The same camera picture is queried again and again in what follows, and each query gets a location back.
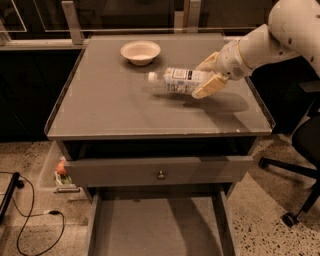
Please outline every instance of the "chair base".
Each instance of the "chair base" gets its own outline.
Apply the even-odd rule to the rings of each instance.
[[[307,214],[310,208],[314,205],[317,199],[320,196],[320,174],[318,170],[314,170],[311,168],[306,168],[302,166],[297,166],[293,164],[284,163],[281,161],[264,158],[262,157],[259,161],[259,167],[262,169],[266,169],[268,165],[274,165],[280,168],[284,168],[288,171],[298,173],[310,178],[314,178],[316,183],[312,186],[312,192],[307,198],[306,202],[303,204],[302,208],[299,210],[297,214],[294,213],[286,213],[284,214],[281,219],[282,221],[288,226],[292,227],[293,225],[297,224],[302,218]]]

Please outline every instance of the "drawer handle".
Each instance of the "drawer handle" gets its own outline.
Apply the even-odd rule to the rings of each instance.
[[[164,175],[163,171],[159,171],[158,173],[158,180],[165,180],[166,176]]]

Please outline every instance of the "black cable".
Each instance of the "black cable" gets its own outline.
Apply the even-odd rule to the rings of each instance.
[[[2,174],[13,174],[13,173],[11,173],[11,172],[0,172],[0,173],[2,173]],[[57,239],[49,248],[47,248],[46,250],[44,250],[44,251],[42,251],[42,252],[40,252],[40,253],[38,253],[38,254],[29,255],[29,254],[25,254],[24,252],[22,252],[21,249],[20,249],[19,242],[20,242],[21,235],[22,235],[22,233],[23,233],[23,231],[24,231],[24,229],[25,229],[25,227],[26,227],[26,225],[27,225],[27,223],[28,223],[29,218],[30,218],[30,217],[42,216],[42,215],[45,215],[45,214],[35,214],[35,215],[32,215],[32,214],[31,214],[32,211],[33,211],[33,207],[34,207],[34,195],[35,195],[34,187],[33,187],[32,183],[31,183],[27,178],[25,178],[25,177],[23,177],[23,176],[20,176],[20,177],[30,184],[31,190],[32,190],[32,200],[31,200],[31,207],[30,207],[29,213],[28,213],[27,215],[24,215],[24,214],[19,210],[19,208],[17,207],[15,200],[12,198],[13,203],[14,203],[17,211],[19,212],[19,214],[20,214],[21,216],[23,216],[23,217],[26,218],[26,221],[25,221],[25,223],[23,224],[23,226],[22,226],[22,228],[21,228],[21,230],[20,230],[20,232],[19,232],[16,246],[17,246],[17,250],[19,251],[19,253],[20,253],[21,255],[23,255],[23,256],[39,256],[39,255],[42,255],[42,254],[48,252],[49,250],[51,250],[51,249],[60,241],[60,239],[61,239],[61,237],[62,237],[62,235],[63,235],[63,233],[64,233],[64,229],[65,229],[65,217],[64,217],[63,213],[60,212],[60,211],[57,211],[57,210],[49,211],[48,214],[50,214],[50,215],[58,215],[58,214],[59,214],[59,215],[61,215],[61,217],[62,217],[62,229],[61,229],[61,233],[60,233],[58,239]]]

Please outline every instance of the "white bowl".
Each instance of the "white bowl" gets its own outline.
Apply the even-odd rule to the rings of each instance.
[[[160,46],[151,41],[133,41],[121,48],[122,56],[137,66],[149,64],[160,51]]]

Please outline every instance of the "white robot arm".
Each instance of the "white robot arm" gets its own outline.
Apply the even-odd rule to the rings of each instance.
[[[320,77],[320,0],[280,0],[264,24],[214,52],[197,70],[214,71],[195,98],[206,97],[230,80],[250,76],[265,64],[303,56]]]

